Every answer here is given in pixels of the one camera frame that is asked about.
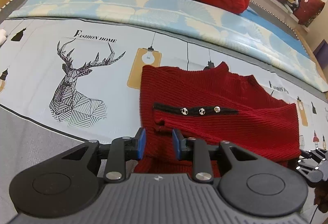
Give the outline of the person right hand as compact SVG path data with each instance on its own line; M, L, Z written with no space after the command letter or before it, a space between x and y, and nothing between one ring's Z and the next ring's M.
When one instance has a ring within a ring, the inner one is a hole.
M327 213L328 210L328 183L324 181L318 184L314 190L314 204L318 206L319 211Z

